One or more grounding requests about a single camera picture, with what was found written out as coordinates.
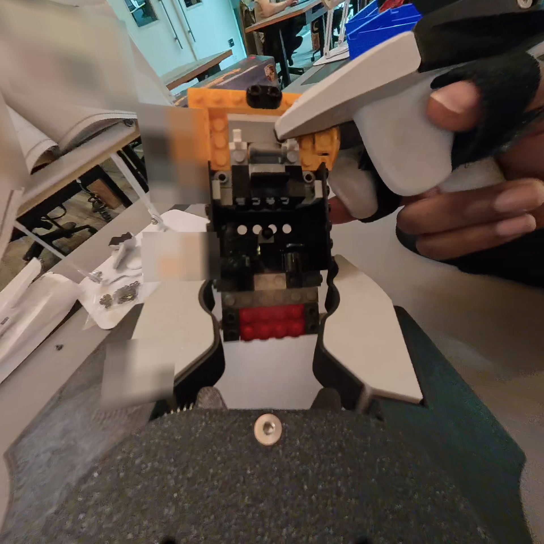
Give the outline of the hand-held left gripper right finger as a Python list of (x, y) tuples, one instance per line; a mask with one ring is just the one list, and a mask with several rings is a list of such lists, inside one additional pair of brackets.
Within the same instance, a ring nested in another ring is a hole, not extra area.
[(340, 254), (327, 285), (312, 364), (317, 381), (335, 390), (348, 411), (364, 412), (376, 399), (420, 404), (423, 393), (390, 297)]

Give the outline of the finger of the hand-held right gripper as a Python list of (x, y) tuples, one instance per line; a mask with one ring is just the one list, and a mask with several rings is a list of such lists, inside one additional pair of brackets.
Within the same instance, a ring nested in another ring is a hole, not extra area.
[(304, 91), (276, 121), (278, 139), (308, 135), (351, 121), (364, 105), (410, 86), (420, 62), (412, 31), (378, 44)]

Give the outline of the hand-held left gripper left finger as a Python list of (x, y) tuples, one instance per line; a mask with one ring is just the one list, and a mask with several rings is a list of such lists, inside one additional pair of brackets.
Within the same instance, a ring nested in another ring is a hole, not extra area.
[(200, 389), (223, 376), (214, 303), (210, 281), (164, 282), (144, 303), (133, 331), (133, 355), (143, 377), (159, 379), (158, 401), (194, 403)]

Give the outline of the black orange lego car chassis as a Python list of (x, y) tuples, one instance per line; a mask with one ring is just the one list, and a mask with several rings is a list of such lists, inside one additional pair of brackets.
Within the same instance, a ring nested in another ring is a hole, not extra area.
[(318, 288), (332, 264), (328, 174), (341, 133), (278, 139), (275, 123), (299, 97), (263, 85), (188, 91), (206, 136), (225, 342), (318, 331)]

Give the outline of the lego set box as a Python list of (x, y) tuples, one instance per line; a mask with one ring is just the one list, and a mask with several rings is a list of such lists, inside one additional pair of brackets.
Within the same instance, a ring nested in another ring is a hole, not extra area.
[(252, 85), (274, 85), (281, 88), (273, 57), (248, 56), (198, 83), (191, 84), (188, 89), (217, 88), (246, 91)]

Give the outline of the lego instruction booklet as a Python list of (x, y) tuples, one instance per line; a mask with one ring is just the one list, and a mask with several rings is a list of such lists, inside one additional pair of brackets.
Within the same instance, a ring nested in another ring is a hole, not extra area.
[(61, 103), (60, 99), (32, 97), (1, 85), (29, 173), (136, 113)]

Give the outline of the person's right hand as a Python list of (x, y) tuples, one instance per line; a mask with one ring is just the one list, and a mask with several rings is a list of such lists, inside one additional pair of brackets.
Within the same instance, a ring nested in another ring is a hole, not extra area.
[(397, 215), (410, 251), (457, 267), (543, 288), (543, 62), (528, 53), (480, 59), (435, 78), (426, 117), (455, 134), (455, 157), (495, 159), (504, 181), (400, 197), (377, 188), (377, 203), (346, 190), (330, 199), (330, 220), (372, 222)]

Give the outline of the blue storage bin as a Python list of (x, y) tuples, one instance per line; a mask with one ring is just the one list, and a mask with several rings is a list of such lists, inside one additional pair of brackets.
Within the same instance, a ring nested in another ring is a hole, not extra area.
[(377, 11), (377, 24), (380, 28), (415, 24), (421, 18), (422, 14), (412, 1), (384, 1)]
[(411, 31), (416, 25), (415, 23), (380, 28), (377, 24), (378, 7), (376, 2), (372, 2), (346, 23), (345, 33), (351, 60), (398, 34)]

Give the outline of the clear bag of small parts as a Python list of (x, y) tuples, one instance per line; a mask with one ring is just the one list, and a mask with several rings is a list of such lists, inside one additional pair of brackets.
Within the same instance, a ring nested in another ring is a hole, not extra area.
[(135, 303), (142, 285), (142, 268), (95, 271), (79, 284), (79, 302), (89, 314), (109, 312), (115, 306)]

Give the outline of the black office chair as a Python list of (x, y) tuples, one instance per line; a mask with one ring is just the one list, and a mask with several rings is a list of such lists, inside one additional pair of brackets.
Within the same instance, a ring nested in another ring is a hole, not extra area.
[(36, 238), (31, 238), (31, 246), (23, 256), (24, 261), (29, 262), (32, 258), (39, 258), (42, 255), (44, 247), (40, 245), (40, 242), (53, 247), (62, 255), (67, 255), (71, 249), (65, 250), (56, 246), (57, 241), (70, 240), (83, 232), (87, 232), (91, 237), (98, 232), (95, 226), (85, 220), (80, 223), (66, 221), (68, 212), (66, 202), (57, 205), (44, 204), (34, 207), (17, 218), (17, 222)]

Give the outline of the white plastic bag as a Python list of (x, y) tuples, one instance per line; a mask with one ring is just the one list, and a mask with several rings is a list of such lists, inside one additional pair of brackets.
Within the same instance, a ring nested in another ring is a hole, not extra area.
[(23, 363), (78, 301), (79, 285), (42, 274), (33, 258), (1, 291), (1, 382)]

